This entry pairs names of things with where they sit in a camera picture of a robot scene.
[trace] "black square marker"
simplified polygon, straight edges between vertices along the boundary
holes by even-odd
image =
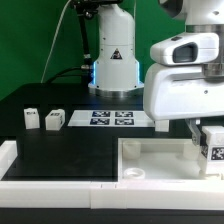
[[[36,114],[36,112],[26,112],[27,115],[33,115]]]
[[[110,119],[107,118],[92,118],[90,121],[90,125],[109,125]]]
[[[212,160],[224,160],[224,148],[213,148],[212,149]]]
[[[93,111],[92,117],[110,117],[110,111]]]
[[[115,119],[115,125],[134,125],[134,119]]]
[[[52,113],[50,116],[59,116],[60,114],[59,113]]]
[[[131,111],[117,111],[115,117],[134,117],[134,114]]]

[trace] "white box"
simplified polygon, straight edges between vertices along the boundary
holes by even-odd
[[[37,109],[28,108],[24,110],[26,129],[40,128],[40,119]]]
[[[65,111],[52,110],[45,118],[46,130],[59,131],[65,123]]]

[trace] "blue light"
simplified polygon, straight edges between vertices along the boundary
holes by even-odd
[[[93,63],[93,85],[96,84],[96,62]]]
[[[137,77],[138,77],[138,84],[140,84],[141,81],[140,81],[140,64],[139,64],[139,62],[137,62]]]

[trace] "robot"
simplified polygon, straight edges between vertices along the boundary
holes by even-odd
[[[224,115],[224,1],[159,0],[186,31],[152,46],[156,62],[145,79],[144,110],[154,121],[185,119],[200,146],[204,176],[224,173],[224,127],[198,127],[200,118]]]
[[[105,97],[128,97],[143,93],[139,62],[135,59],[135,22],[117,5],[123,0],[75,0],[72,6],[78,16],[92,19],[99,16],[99,57],[93,63],[89,92]],[[86,33],[82,32],[87,43]],[[85,64],[92,65],[88,48]]]

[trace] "warning label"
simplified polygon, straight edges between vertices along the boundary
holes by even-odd
[[[113,55],[111,56],[110,59],[118,59],[118,60],[122,60],[121,54],[118,50],[118,48],[114,51]]]

